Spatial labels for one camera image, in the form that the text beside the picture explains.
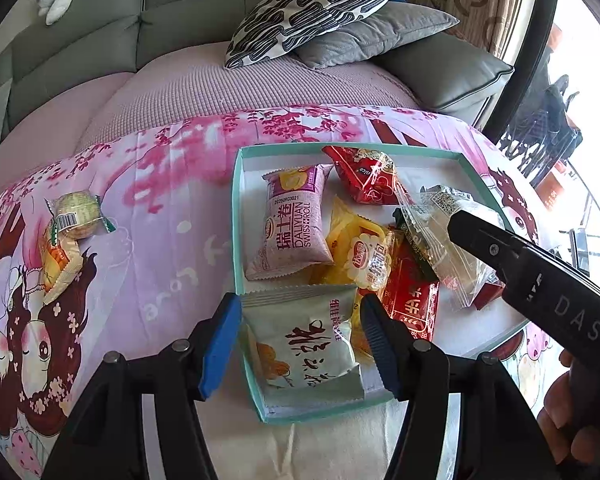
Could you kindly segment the person right hand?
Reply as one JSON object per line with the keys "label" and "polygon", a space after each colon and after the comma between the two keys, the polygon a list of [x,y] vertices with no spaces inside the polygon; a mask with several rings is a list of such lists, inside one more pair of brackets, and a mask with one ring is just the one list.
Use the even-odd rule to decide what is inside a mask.
{"label": "person right hand", "polygon": [[600,427],[582,427],[573,437],[565,428],[572,424],[574,400],[569,388],[569,373],[560,375],[547,390],[538,424],[556,464],[568,456],[585,465],[600,460]]}

